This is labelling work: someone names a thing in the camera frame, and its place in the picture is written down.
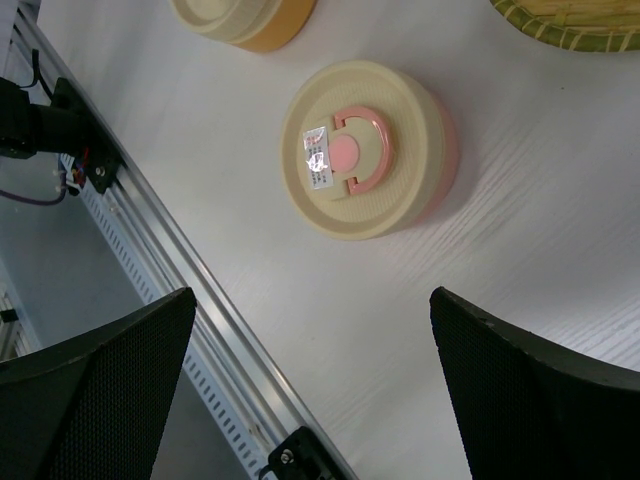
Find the cream lid orange handle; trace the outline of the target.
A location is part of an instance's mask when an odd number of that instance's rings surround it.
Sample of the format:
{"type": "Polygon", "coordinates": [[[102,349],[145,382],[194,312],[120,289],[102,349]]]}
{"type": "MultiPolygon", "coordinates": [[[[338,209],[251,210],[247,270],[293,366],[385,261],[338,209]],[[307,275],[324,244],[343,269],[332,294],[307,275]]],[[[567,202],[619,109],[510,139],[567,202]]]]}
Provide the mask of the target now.
{"type": "Polygon", "coordinates": [[[173,0],[170,4],[190,31],[224,43],[236,43],[257,32],[279,6],[278,1],[265,0],[173,0]]]}

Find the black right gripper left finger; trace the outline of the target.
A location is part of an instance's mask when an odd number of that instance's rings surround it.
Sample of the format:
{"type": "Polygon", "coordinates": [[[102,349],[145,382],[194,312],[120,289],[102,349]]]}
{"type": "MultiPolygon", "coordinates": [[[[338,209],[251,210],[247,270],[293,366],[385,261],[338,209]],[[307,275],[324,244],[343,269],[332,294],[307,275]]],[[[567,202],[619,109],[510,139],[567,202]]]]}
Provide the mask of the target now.
{"type": "Polygon", "coordinates": [[[2,478],[150,478],[195,314],[181,288],[2,362],[2,478]]]}

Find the cream lid pink handle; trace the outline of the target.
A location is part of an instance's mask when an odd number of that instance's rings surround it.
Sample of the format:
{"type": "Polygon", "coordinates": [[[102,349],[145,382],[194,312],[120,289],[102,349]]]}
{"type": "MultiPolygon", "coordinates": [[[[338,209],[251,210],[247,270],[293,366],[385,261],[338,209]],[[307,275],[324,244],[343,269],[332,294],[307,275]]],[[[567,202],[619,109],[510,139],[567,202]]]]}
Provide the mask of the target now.
{"type": "Polygon", "coordinates": [[[443,137],[430,92],[371,61],[343,61],[293,97],[281,134],[286,189],[324,234],[369,240],[403,230],[433,195],[443,137]]]}

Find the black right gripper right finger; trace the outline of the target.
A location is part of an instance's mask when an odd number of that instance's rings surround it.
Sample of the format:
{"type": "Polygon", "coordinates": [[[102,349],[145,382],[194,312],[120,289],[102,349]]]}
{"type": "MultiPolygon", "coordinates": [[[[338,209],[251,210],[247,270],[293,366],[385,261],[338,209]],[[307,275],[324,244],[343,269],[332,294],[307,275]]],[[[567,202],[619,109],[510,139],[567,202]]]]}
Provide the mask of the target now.
{"type": "Polygon", "coordinates": [[[430,320],[475,479],[636,479],[639,374],[437,288],[430,320]]]}

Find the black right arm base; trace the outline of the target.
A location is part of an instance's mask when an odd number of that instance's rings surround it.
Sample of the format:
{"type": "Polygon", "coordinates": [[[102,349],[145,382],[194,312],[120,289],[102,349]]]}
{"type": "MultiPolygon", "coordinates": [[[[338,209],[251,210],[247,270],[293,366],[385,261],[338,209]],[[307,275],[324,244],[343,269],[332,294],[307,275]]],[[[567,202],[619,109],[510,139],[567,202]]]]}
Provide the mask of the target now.
{"type": "Polygon", "coordinates": [[[81,188],[90,183],[99,194],[105,194],[124,164],[115,137],[80,91],[66,78],[57,79],[51,106],[68,111],[80,119],[80,146],[70,156],[74,182],[81,188]]]}

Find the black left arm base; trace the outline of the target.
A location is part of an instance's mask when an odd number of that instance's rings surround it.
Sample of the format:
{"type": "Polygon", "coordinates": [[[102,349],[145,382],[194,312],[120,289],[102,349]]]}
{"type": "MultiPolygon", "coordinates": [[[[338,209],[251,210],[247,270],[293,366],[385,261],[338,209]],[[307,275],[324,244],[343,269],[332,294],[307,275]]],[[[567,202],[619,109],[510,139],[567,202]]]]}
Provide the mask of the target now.
{"type": "Polygon", "coordinates": [[[282,480],[347,479],[316,434],[306,426],[291,433],[269,454],[258,479],[263,480],[268,474],[282,480]]]}

